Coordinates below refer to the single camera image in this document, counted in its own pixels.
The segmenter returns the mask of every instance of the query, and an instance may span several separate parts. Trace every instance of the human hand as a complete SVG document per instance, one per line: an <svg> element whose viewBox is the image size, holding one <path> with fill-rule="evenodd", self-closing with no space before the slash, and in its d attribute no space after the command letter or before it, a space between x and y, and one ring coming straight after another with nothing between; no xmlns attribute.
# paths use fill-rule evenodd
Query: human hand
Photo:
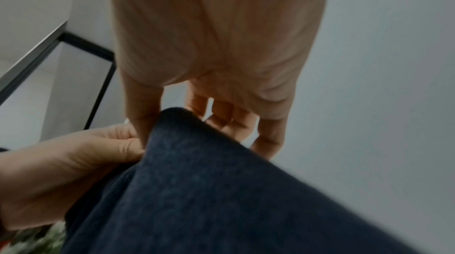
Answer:
<svg viewBox="0 0 455 254"><path fill-rule="evenodd" d="M17 230L63 220L94 183L143 152L131 125L115 125L0 154L3 226Z"/></svg>
<svg viewBox="0 0 455 254"><path fill-rule="evenodd" d="M145 144L164 86L189 82L186 108L251 149L283 145L295 85L325 0L112 0L126 112Z"/></svg>

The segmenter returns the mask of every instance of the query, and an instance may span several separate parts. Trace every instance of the folded fabric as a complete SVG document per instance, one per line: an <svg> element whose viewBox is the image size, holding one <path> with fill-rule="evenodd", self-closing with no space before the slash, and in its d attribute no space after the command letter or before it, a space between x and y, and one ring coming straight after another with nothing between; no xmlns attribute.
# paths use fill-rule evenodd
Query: folded fabric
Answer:
<svg viewBox="0 0 455 254"><path fill-rule="evenodd" d="M416 253L183 109L66 225L63 254Z"/></svg>

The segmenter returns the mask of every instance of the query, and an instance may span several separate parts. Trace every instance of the metal rack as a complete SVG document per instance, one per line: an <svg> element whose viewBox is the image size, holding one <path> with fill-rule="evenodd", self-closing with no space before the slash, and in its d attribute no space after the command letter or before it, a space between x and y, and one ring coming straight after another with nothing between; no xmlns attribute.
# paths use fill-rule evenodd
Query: metal rack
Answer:
<svg viewBox="0 0 455 254"><path fill-rule="evenodd" d="M57 27L51 34L44 38L21 59L19 59L19 61L17 61L3 76L0 77L0 106L61 42L111 62L108 74L104 79L100 92L98 93L87 122L85 123L84 130L89 129L93 118L96 115L96 111L98 110L109 83L115 73L116 66L114 53L104 47L66 31L66 22Z"/></svg>

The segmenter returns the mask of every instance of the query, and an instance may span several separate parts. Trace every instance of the dark blue fabric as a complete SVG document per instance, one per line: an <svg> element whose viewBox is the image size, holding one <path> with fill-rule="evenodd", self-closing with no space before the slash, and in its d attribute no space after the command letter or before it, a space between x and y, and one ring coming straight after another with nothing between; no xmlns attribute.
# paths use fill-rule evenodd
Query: dark blue fabric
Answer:
<svg viewBox="0 0 455 254"><path fill-rule="evenodd" d="M415 253L183 109L66 223L64 254Z"/></svg>

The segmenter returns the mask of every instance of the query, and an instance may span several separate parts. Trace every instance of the palm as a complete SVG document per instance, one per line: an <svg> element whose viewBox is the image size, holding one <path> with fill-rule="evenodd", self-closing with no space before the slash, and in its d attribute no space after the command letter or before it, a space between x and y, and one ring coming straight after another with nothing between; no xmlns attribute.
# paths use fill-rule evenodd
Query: palm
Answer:
<svg viewBox="0 0 455 254"><path fill-rule="evenodd" d="M237 140L251 133L258 115L253 149L273 155L283 143L295 83L324 3L113 0L127 114L140 136L148 135L150 129L139 124L151 127L144 117L156 110L156 101L146 109L138 91L145 86L159 95L163 86L189 80L189 109L202 116L207 99L214 98L208 122Z"/></svg>

